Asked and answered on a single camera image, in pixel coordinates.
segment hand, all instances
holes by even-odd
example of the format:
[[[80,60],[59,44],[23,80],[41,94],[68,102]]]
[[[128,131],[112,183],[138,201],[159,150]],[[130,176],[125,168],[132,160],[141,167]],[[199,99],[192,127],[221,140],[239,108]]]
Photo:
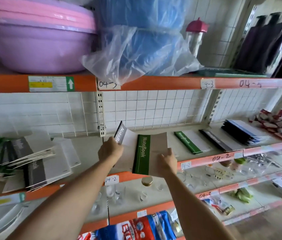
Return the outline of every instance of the hand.
[[[167,149],[166,156],[159,154],[157,162],[158,162],[159,174],[162,177],[164,178],[168,177],[171,173],[176,174],[177,160],[171,148]]]
[[[123,153],[123,146],[119,145],[113,136],[105,141],[98,151],[99,160],[110,160],[113,165],[119,160]]]

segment plastic bag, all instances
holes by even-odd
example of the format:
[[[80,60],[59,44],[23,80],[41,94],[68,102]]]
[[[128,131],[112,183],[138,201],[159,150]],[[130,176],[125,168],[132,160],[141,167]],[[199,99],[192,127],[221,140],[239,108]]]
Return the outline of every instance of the plastic bag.
[[[101,31],[101,46],[82,64],[99,80],[119,85],[145,74],[180,76],[202,67],[179,32],[116,25]]]
[[[99,0],[99,27],[182,29],[191,0]]]

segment purple plastic basin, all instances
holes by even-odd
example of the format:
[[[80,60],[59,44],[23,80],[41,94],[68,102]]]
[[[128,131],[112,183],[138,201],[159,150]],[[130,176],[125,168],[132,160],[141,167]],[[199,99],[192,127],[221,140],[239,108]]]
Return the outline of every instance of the purple plastic basin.
[[[21,73],[66,74],[85,68],[96,35],[53,28],[0,24],[0,58]]]

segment pink bottle cap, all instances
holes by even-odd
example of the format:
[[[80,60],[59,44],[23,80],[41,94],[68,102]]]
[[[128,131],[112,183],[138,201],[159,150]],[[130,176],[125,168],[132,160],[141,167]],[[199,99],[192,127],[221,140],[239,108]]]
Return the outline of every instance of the pink bottle cap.
[[[207,32],[209,25],[206,24],[205,22],[202,22],[200,18],[198,20],[192,21],[189,23],[189,25],[186,27],[186,32]]]

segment forearm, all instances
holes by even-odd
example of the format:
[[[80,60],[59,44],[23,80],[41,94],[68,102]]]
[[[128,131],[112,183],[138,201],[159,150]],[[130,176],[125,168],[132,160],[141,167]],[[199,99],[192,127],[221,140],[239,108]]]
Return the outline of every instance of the forearm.
[[[222,223],[174,174],[165,177],[186,240],[232,240]]]
[[[113,164],[99,161],[44,201],[7,240],[75,240]]]

